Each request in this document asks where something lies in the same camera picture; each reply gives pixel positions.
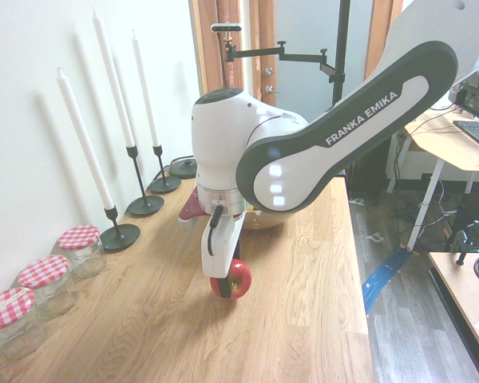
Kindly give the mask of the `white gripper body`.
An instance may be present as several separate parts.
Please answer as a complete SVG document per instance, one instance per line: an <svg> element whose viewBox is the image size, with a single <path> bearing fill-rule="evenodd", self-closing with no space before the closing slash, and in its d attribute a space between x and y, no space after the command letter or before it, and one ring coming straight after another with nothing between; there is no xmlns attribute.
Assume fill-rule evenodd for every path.
<svg viewBox="0 0 479 383"><path fill-rule="evenodd" d="M213 218L208 221L201 241L202 268L206 276L227 276L245 217L245 213L237 217L221 215L213 228Z"/></svg>

